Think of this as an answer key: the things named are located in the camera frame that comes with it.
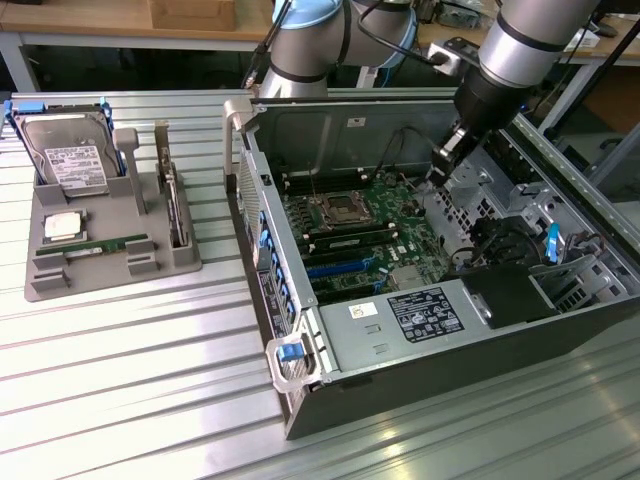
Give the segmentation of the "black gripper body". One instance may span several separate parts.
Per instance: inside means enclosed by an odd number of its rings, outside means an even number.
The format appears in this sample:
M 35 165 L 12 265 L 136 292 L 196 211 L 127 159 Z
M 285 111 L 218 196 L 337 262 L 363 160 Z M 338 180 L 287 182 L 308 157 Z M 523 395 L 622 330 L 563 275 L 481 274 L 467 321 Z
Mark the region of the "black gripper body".
M 506 86 L 482 72 L 466 72 L 454 96 L 457 126 L 466 133 L 466 145 L 475 148 L 489 132 L 505 128 L 522 104 L 522 88 Z

